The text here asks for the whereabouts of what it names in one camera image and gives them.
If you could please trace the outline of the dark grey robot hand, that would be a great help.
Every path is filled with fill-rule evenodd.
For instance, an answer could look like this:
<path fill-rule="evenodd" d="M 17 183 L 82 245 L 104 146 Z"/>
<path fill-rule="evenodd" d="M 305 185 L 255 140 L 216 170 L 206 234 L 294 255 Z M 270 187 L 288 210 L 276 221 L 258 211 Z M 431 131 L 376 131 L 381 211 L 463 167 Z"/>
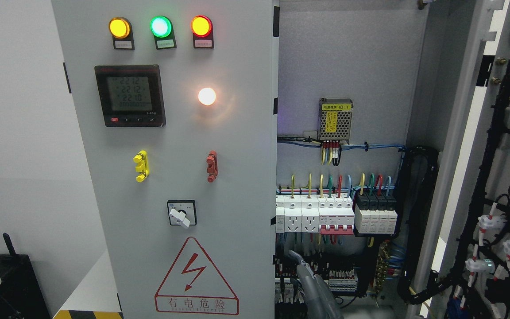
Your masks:
<path fill-rule="evenodd" d="M 288 256 L 296 263 L 296 272 L 303 287 L 303 298 L 308 309 L 308 318 L 342 319 L 344 316 L 340 307 L 324 279 L 315 274 L 310 264 L 297 252 L 289 250 Z"/>

